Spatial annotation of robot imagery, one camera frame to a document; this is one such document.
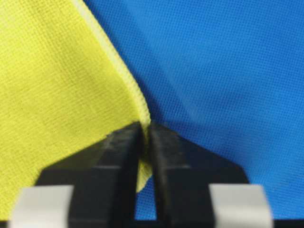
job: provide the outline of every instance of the blue cloth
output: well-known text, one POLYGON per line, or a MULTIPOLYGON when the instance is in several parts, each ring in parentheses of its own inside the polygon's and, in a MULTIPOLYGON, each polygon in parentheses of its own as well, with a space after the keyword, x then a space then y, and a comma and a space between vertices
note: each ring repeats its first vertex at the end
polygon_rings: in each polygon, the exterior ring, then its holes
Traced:
POLYGON ((136 197, 136 220, 156 220, 153 178, 149 178, 146 186, 136 197))
POLYGON ((244 167, 275 218, 304 218, 304 1, 85 2, 152 119, 244 167))

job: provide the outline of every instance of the white block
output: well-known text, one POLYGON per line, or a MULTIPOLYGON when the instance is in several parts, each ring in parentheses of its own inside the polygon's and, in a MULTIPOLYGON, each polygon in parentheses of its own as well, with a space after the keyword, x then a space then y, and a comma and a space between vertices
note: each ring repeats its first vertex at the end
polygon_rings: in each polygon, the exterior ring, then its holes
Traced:
POLYGON ((72 185, 24 188, 9 228, 67 228, 72 185))
POLYGON ((216 228, 272 228, 263 187, 251 184, 209 185, 216 228))

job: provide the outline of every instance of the yellow fabric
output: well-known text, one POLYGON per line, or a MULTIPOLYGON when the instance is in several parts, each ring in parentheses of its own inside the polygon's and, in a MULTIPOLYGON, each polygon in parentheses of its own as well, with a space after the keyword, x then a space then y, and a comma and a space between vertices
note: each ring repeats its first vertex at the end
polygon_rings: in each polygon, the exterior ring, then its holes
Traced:
MULTIPOLYGON (((2 220, 42 168, 150 116, 81 0, 0 0, 0 47, 2 220)), ((138 190, 150 175, 140 169, 138 190)))

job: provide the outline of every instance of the textured fabric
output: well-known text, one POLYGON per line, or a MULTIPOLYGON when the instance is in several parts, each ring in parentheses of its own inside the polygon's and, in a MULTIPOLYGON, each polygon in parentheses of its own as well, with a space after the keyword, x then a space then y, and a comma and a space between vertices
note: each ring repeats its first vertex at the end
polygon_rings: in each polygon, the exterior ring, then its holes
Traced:
POLYGON ((136 220, 156 220, 153 178, 149 178, 146 186, 136 197, 136 220))
POLYGON ((152 119, 242 165, 275 218, 304 218, 304 1, 85 2, 152 119))
POLYGON ((135 80, 80 0, 0 1, 0 46, 3 220, 42 168, 133 121, 146 127, 150 117, 135 80))

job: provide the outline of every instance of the yellow cloth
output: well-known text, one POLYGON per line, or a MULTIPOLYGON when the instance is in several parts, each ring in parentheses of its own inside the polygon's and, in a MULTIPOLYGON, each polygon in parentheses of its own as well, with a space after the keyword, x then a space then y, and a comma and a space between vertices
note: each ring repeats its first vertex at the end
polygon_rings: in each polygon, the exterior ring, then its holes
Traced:
MULTIPOLYGON (((42 168, 150 116, 81 0, 0 0, 0 47, 2 220, 42 168)), ((138 190, 150 174, 140 169, 138 190)))

